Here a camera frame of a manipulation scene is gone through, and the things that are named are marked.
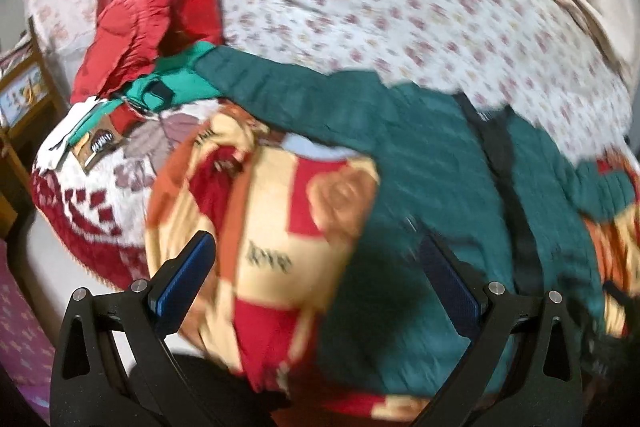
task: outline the quilted green jacket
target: quilted green jacket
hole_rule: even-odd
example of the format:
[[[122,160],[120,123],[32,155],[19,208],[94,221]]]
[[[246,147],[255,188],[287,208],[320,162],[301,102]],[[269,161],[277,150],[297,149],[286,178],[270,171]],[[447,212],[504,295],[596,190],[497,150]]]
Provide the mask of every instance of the quilted green jacket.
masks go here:
[[[412,83],[386,88],[371,71],[324,75],[224,46],[195,65],[223,96],[259,120],[370,155],[380,190],[364,235],[321,328],[324,374],[383,394],[433,396],[468,345],[450,323],[425,275],[404,256],[422,220],[487,281],[513,285],[510,236],[502,200],[478,139],[456,101]],[[534,235],[544,287],[578,299],[603,322],[596,256],[580,214],[611,219],[634,199],[623,172],[575,169],[551,137],[508,117],[514,188]],[[504,380],[502,357],[488,391]]]

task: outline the light blue fabric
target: light blue fabric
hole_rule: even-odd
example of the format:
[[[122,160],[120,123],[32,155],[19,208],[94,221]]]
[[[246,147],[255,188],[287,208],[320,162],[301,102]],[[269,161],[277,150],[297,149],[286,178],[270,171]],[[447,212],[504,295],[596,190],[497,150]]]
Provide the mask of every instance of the light blue fabric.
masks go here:
[[[353,149],[320,145],[292,132],[285,135],[280,146],[297,156],[320,162],[336,162],[358,155]]]

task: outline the bed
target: bed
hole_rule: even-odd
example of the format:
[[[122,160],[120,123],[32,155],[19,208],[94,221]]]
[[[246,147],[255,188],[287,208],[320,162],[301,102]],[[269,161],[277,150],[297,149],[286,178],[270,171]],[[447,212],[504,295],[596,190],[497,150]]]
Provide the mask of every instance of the bed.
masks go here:
[[[69,82],[95,30],[95,0],[25,2]],[[371,69],[388,86],[462,90],[477,106],[508,103],[574,162],[626,148],[640,0],[222,0],[222,8],[226,42],[242,51],[323,73]],[[56,171],[36,164],[34,203],[101,282],[124,288],[148,277],[150,187],[217,108],[202,100],[162,112],[87,175],[71,155]]]

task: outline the white floor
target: white floor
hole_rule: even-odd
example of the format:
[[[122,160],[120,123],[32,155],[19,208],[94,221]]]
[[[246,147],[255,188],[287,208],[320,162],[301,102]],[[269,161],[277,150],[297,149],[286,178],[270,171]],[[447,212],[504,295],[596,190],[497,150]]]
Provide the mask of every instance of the white floor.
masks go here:
[[[33,299],[34,313],[54,343],[66,305],[76,288],[85,287],[93,295],[113,292],[72,258],[39,212],[34,211],[33,222],[22,231],[20,243],[11,248],[15,255],[15,274],[26,284]],[[115,333],[115,338],[120,358],[128,371],[134,365],[133,354],[124,333]],[[165,342],[172,352],[200,354],[178,334],[168,336]]]

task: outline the blue gripper pad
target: blue gripper pad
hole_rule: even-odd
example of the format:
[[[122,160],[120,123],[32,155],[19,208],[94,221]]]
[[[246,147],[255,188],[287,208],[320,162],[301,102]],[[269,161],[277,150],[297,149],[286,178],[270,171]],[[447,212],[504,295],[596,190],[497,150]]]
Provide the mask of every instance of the blue gripper pad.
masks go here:
[[[481,304],[460,273],[471,267],[461,263],[443,241],[434,240],[429,234],[423,237],[416,257],[453,327],[460,336],[475,340],[480,333]]]
[[[159,337],[175,333],[216,259],[213,236],[199,230],[178,257],[166,261],[151,279],[148,305]]]

